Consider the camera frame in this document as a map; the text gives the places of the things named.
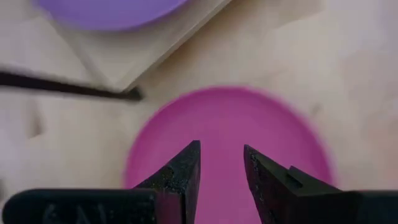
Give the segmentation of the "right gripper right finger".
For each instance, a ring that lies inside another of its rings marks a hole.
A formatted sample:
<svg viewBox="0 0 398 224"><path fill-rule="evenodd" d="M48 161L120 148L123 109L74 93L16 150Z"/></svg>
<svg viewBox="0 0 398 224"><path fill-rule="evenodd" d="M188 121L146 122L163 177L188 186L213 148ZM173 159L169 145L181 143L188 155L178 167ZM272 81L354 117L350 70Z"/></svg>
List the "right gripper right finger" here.
<svg viewBox="0 0 398 224"><path fill-rule="evenodd" d="M262 224L296 224L301 198L340 191L294 166L285 168L247 144L244 167Z"/></svg>

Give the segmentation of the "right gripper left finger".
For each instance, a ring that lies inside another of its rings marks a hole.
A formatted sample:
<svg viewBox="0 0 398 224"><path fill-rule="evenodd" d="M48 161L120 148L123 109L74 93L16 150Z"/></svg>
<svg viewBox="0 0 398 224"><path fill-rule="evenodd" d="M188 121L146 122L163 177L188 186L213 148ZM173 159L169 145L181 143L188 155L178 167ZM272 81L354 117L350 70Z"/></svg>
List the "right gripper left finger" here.
<svg viewBox="0 0 398 224"><path fill-rule="evenodd" d="M200 186L200 141L192 141L133 191L148 196L133 220L151 224L194 224Z"/></svg>

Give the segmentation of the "large magenta plate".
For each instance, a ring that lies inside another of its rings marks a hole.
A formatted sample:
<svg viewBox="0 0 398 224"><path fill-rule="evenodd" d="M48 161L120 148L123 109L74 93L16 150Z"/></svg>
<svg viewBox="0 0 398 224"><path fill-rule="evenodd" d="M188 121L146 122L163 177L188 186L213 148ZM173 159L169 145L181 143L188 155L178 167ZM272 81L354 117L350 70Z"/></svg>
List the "large magenta plate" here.
<svg viewBox="0 0 398 224"><path fill-rule="evenodd" d="M146 123L127 159L125 187L135 187L194 140L201 144L195 224L261 223L244 170L245 145L280 165L334 181L303 116L256 91L214 87L181 96Z"/></svg>

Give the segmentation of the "large purple plate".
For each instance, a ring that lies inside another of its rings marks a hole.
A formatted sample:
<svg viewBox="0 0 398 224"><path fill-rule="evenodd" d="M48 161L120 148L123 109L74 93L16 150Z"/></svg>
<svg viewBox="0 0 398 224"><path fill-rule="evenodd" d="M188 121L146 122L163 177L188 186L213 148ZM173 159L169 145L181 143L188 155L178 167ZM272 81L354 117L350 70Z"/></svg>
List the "large purple plate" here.
<svg viewBox="0 0 398 224"><path fill-rule="evenodd" d="M57 22L83 30L116 31L154 22L189 0L34 0Z"/></svg>

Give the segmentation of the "wooden shelf with black frame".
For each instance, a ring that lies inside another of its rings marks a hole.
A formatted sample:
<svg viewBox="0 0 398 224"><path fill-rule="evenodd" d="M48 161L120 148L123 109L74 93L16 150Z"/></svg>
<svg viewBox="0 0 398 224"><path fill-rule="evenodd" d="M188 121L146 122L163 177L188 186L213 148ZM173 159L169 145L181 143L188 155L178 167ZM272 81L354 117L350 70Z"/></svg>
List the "wooden shelf with black frame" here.
<svg viewBox="0 0 398 224"><path fill-rule="evenodd" d="M34 0L0 0L0 88L139 101L149 73L231 0L189 0L146 25L83 30Z"/></svg>

